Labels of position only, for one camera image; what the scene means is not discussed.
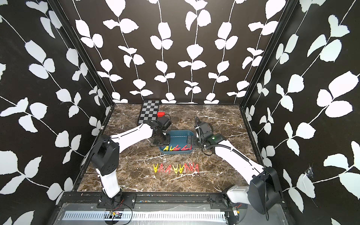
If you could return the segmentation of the teal plastic storage box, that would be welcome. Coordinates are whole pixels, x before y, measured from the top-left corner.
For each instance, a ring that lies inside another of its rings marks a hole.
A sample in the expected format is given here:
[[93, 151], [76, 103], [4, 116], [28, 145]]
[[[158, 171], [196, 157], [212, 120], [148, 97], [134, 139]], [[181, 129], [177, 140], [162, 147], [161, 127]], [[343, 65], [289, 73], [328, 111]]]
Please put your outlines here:
[[194, 133], [190, 130], [171, 130], [168, 132], [170, 134], [170, 143], [172, 147], [179, 145], [183, 147], [187, 145], [192, 146], [192, 150], [190, 151], [163, 151], [163, 149], [168, 145], [159, 146], [159, 150], [163, 154], [175, 155], [175, 154], [190, 154], [193, 151], [193, 137]]

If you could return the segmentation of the red clothespin row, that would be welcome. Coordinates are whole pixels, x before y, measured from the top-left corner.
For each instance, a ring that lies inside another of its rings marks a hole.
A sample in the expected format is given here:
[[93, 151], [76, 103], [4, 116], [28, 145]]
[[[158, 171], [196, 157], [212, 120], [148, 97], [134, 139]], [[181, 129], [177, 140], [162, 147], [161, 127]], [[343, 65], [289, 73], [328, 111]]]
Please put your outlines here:
[[165, 173], [170, 174], [171, 168], [172, 168], [172, 165], [169, 165], [169, 166], [167, 167], [167, 169], [165, 170]]

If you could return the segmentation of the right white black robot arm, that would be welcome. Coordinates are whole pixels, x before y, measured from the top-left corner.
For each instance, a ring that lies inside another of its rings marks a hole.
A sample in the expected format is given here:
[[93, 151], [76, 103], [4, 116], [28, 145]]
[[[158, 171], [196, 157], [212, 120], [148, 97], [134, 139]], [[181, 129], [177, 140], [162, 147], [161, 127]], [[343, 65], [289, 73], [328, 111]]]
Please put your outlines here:
[[262, 166], [239, 150], [220, 133], [215, 134], [213, 126], [195, 117], [196, 138], [194, 143], [207, 156], [216, 155], [231, 165], [247, 182], [247, 186], [231, 186], [222, 191], [222, 202], [226, 207], [249, 204], [258, 213], [268, 216], [269, 209], [282, 197], [278, 174], [272, 167]]

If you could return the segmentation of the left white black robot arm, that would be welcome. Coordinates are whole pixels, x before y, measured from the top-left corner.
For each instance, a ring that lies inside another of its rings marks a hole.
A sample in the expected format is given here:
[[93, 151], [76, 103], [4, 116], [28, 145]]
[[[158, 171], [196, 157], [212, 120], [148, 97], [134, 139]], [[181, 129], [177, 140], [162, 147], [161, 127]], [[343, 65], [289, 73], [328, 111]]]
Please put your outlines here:
[[154, 140], [154, 146], [169, 144], [170, 135], [166, 133], [169, 127], [169, 124], [148, 121], [120, 134], [99, 137], [89, 153], [89, 158], [100, 176], [103, 192], [108, 198], [113, 199], [121, 192], [116, 172], [120, 153], [148, 138]]

